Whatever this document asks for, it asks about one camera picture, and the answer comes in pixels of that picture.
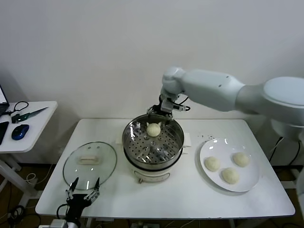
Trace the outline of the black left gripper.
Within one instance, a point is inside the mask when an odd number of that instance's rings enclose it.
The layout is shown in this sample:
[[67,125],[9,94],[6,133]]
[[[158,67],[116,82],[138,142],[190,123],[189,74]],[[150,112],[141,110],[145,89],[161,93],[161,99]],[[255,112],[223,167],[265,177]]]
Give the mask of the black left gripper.
[[76,220],[80,219],[83,210],[86,207],[89,207],[92,204],[92,201],[95,201],[99,196],[99,181],[100,178],[97,179],[93,191],[86,194],[73,194],[76,189],[79,178],[77,177],[71,184],[68,190],[66,190],[66,198],[68,199],[66,202],[69,206],[69,209],[66,214],[67,220]]

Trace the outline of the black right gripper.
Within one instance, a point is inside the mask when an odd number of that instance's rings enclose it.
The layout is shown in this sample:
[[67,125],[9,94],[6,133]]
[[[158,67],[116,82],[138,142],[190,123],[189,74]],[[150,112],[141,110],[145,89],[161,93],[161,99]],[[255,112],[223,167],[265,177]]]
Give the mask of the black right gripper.
[[161,110],[161,104],[156,104],[147,110],[147,123],[152,123],[154,114],[164,116],[164,125],[169,125],[172,121],[171,113]]

